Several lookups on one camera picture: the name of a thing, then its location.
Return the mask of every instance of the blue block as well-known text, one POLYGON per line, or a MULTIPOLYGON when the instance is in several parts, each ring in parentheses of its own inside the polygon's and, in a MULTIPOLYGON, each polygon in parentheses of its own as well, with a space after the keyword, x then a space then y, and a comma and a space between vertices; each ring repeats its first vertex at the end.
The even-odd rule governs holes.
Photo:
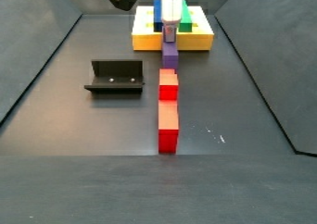
POLYGON ((161 0, 154 0, 154 32, 162 32, 162 26, 161 0))

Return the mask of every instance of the purple block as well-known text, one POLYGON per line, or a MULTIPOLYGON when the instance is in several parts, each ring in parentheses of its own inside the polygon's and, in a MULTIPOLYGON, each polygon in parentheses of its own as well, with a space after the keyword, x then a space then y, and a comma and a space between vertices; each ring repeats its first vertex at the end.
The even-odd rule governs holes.
POLYGON ((164 60, 164 68, 178 69, 178 60, 177 61, 164 60))
POLYGON ((178 61, 178 51, 176 43, 162 43, 162 60, 178 61))

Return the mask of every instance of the stacked block tower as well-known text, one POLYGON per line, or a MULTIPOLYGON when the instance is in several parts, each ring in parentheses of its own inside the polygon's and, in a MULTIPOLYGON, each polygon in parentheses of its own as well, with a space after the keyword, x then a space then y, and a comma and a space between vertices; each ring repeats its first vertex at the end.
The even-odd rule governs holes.
POLYGON ((169 41, 169 31, 161 19, 161 0, 154 6, 138 6, 133 29, 134 50, 162 52, 158 86, 158 152, 176 154, 180 134, 178 124, 178 51, 209 51, 213 30, 201 6, 182 2, 182 19, 176 41, 169 41))

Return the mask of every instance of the green block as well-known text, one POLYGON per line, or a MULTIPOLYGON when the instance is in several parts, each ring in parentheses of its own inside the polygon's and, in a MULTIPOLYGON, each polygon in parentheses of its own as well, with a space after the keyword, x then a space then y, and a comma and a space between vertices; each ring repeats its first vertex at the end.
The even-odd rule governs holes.
POLYGON ((180 23, 180 32, 193 32, 193 24, 192 24, 192 13, 188 8, 186 1, 184 0, 184 9, 182 9, 182 20, 180 23))

